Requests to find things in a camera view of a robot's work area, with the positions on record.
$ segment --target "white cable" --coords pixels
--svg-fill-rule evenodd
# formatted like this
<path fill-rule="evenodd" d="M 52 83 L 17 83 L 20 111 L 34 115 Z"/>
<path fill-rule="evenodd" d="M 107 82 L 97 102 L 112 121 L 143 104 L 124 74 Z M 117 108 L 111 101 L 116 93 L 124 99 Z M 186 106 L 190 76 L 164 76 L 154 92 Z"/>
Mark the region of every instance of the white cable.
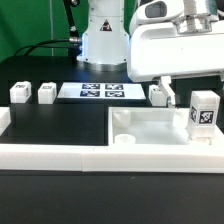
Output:
<path fill-rule="evenodd" d="M 218 14 L 219 14 L 220 16 L 223 16 L 223 17 L 224 17 L 224 12 L 218 10 Z"/>

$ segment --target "small white cube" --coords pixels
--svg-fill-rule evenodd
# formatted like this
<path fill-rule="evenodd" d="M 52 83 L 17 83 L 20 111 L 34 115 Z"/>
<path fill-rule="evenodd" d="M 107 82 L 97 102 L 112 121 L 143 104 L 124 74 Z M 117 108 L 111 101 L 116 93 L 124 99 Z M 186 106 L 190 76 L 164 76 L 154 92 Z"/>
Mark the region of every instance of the small white cube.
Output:
<path fill-rule="evenodd" d="M 213 137 L 220 97 L 212 91 L 193 91 L 187 131 L 192 138 Z"/>
<path fill-rule="evenodd" d="M 57 96 L 56 83 L 43 83 L 38 90 L 38 102 L 39 104 L 53 104 Z"/>
<path fill-rule="evenodd" d="M 17 82 L 11 89 L 10 89 L 10 100 L 11 103 L 26 103 L 26 101 L 31 96 L 31 83 L 24 81 L 24 82 Z"/>
<path fill-rule="evenodd" d="M 154 107 L 165 107 L 167 98 L 157 85 L 149 86 L 149 100 Z"/>
<path fill-rule="evenodd" d="M 9 107 L 0 107 L 0 136 L 11 123 Z"/>

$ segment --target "black table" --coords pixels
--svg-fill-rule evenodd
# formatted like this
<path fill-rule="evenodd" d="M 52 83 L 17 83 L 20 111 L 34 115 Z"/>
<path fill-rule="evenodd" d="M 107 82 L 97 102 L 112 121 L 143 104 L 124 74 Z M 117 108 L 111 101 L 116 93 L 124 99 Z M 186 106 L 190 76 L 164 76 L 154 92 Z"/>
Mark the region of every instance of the black table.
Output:
<path fill-rule="evenodd" d="M 25 105 L 11 105 L 9 88 L 15 82 L 25 80 L 32 83 L 32 99 Z M 150 106 L 147 100 L 38 105 L 36 92 L 41 83 L 50 81 L 56 82 L 59 89 L 63 82 L 131 83 L 125 72 L 85 71 L 72 65 L 68 58 L 8 58 L 0 64 L 0 106 L 11 107 L 13 122 L 0 142 L 107 145 L 109 106 Z M 142 85 L 147 93 L 148 84 Z M 182 106 L 187 107 L 192 90 L 212 89 L 221 94 L 222 85 L 219 77 L 208 77 L 176 80 L 172 87 L 180 96 Z M 94 113 L 85 123 L 86 111 L 90 110 Z M 224 127 L 222 113 L 223 100 L 218 118 L 220 128 Z M 75 133 L 76 140 L 61 123 L 62 116 L 67 118 L 66 125 L 70 125 L 69 130 Z M 36 118 L 33 121 L 35 128 L 27 122 L 33 117 Z M 83 130 L 78 132 L 80 124 L 89 130 L 87 137 Z M 52 133 L 55 129 L 60 135 L 65 133 L 64 137 Z M 223 198 L 223 174 L 0 171 L 1 224 L 223 224 Z"/>

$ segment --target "black sticker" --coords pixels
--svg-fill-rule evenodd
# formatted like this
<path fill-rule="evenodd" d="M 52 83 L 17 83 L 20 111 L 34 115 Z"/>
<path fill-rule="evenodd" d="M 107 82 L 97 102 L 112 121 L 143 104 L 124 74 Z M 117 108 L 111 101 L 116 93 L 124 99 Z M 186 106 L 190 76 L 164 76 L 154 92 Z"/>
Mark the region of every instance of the black sticker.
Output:
<path fill-rule="evenodd" d="M 25 88 L 25 85 L 16 85 L 16 88 Z"/>
<path fill-rule="evenodd" d="M 199 124 L 212 124 L 214 111 L 201 111 Z"/>
<path fill-rule="evenodd" d="M 42 89 L 52 89 L 52 86 L 43 86 Z"/>
<path fill-rule="evenodd" d="M 26 88 L 26 97 L 28 97 L 29 96 L 29 90 L 28 90 L 28 88 Z"/>
<path fill-rule="evenodd" d="M 100 89 L 100 84 L 82 84 L 82 89 Z"/>
<path fill-rule="evenodd" d="M 100 91 L 81 91 L 81 97 L 99 97 Z"/>
<path fill-rule="evenodd" d="M 106 91 L 105 96 L 106 97 L 123 98 L 124 97 L 124 92 L 123 91 Z"/>
<path fill-rule="evenodd" d="M 197 118 L 197 110 L 192 106 L 191 107 L 191 114 L 190 114 L 191 120 L 196 122 Z"/>
<path fill-rule="evenodd" d="M 123 90 L 124 87 L 121 84 L 106 84 L 106 89 L 110 89 L 110 90 Z"/>
<path fill-rule="evenodd" d="M 106 20 L 103 24 L 103 26 L 101 27 L 100 31 L 112 31 L 110 23 L 108 22 L 108 20 Z"/>

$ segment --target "white block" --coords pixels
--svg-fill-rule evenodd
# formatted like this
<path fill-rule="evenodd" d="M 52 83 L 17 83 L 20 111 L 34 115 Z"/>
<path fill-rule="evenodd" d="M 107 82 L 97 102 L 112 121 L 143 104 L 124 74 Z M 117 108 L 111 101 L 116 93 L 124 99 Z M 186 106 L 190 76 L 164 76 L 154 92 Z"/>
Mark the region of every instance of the white block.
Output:
<path fill-rule="evenodd" d="M 0 136 L 11 123 L 9 107 L 0 107 Z"/>
<path fill-rule="evenodd" d="M 113 125 L 118 128 L 127 128 L 131 124 L 131 111 L 127 109 L 113 112 Z"/>
<path fill-rule="evenodd" d="M 212 91 L 193 91 L 187 131 L 192 138 L 213 137 L 220 97 Z"/>
<path fill-rule="evenodd" d="M 11 89 L 10 89 L 10 100 L 11 103 L 26 103 L 28 98 L 31 96 L 31 83 L 24 81 L 24 82 L 17 82 Z"/>
<path fill-rule="evenodd" d="M 167 98 L 157 85 L 149 86 L 149 100 L 154 107 L 165 107 Z"/>
<path fill-rule="evenodd" d="M 38 90 L 38 102 L 39 104 L 53 104 L 57 96 L 56 83 L 49 82 L 43 83 Z"/>

